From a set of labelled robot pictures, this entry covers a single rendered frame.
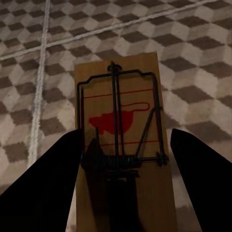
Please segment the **mousetrap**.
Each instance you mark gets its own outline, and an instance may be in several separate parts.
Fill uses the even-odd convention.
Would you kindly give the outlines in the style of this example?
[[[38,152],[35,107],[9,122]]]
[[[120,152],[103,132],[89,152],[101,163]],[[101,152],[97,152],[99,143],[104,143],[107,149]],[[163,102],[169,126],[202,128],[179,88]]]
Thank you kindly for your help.
[[[76,232],[178,232],[157,51],[74,65]]]

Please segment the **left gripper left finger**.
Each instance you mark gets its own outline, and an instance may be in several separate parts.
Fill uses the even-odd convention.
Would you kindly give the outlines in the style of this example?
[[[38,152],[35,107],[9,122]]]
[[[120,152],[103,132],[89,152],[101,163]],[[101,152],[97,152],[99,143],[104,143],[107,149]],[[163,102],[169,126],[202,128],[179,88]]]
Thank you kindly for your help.
[[[0,195],[0,232],[65,232],[83,151],[82,129],[63,135]]]

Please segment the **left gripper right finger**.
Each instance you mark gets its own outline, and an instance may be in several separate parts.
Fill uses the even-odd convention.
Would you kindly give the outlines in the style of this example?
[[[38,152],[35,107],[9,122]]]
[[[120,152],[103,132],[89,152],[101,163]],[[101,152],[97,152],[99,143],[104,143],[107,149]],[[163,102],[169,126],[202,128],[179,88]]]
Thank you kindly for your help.
[[[232,232],[232,163],[183,130],[170,146],[202,231]]]

